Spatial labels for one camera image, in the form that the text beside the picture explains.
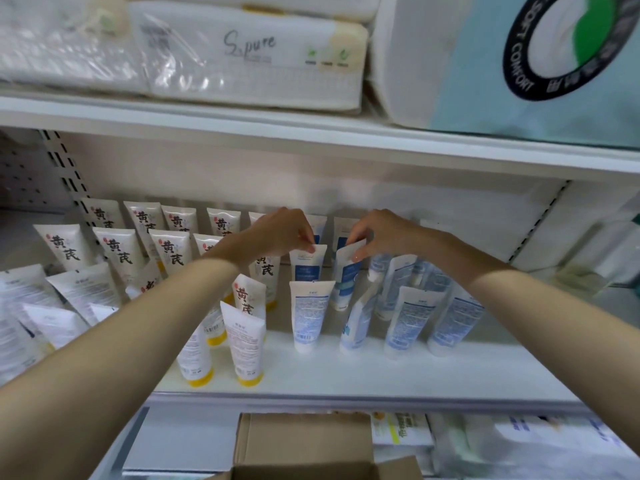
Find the open cardboard box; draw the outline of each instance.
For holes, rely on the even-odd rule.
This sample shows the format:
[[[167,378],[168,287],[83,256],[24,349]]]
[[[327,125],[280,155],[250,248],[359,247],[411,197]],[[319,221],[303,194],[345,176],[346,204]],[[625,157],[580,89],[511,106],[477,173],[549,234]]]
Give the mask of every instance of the open cardboard box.
[[[375,464],[365,414],[243,414],[215,480],[422,480],[415,457]]]

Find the circular logo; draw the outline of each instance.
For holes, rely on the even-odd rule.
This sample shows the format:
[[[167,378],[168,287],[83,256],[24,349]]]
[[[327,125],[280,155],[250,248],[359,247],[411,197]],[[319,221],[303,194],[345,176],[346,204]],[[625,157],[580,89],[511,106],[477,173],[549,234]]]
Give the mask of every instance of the circular logo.
[[[508,87],[529,101],[581,88],[616,58],[639,16],[640,0],[527,0],[502,57]]]

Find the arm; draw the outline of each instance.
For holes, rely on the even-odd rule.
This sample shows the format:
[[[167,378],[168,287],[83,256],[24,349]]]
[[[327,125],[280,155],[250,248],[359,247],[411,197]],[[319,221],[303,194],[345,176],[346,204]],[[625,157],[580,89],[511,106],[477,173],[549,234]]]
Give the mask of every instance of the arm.
[[[269,214],[2,387],[0,478],[88,478],[240,270],[313,241],[301,210]]]
[[[374,210],[347,244],[374,239],[354,260],[416,254],[450,275],[546,368],[640,453],[640,330],[522,273],[450,233]]]

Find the cardboard box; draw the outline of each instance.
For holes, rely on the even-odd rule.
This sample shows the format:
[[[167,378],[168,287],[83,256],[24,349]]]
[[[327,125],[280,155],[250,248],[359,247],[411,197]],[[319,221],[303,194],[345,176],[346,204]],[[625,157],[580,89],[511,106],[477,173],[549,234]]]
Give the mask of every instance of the cardboard box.
[[[234,467],[215,480],[422,480],[415,457],[376,465],[364,414],[243,414]]]

